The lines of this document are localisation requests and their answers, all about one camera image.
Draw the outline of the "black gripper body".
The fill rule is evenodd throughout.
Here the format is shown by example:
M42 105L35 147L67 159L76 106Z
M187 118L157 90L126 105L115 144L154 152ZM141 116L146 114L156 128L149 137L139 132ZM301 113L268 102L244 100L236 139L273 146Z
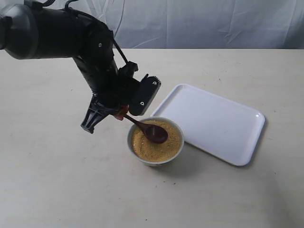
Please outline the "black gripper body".
M146 74L141 81L133 78L136 63L128 62L118 69L115 62L100 68L80 61L80 71L92 90L87 113L81 127L93 133L95 126L109 115L116 115L124 106L133 116L145 114L161 87L156 76Z

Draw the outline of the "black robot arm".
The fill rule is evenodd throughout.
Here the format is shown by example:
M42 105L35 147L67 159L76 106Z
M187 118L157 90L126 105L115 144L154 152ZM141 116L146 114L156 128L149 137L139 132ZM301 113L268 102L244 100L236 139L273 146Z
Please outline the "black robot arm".
M0 48L15 59L72 58L92 90L92 99L81 127L93 133L95 126L127 106L133 116L143 115L161 82L133 75L136 63L116 66L114 33L95 17L65 5L51 9L52 1L26 0L0 11Z

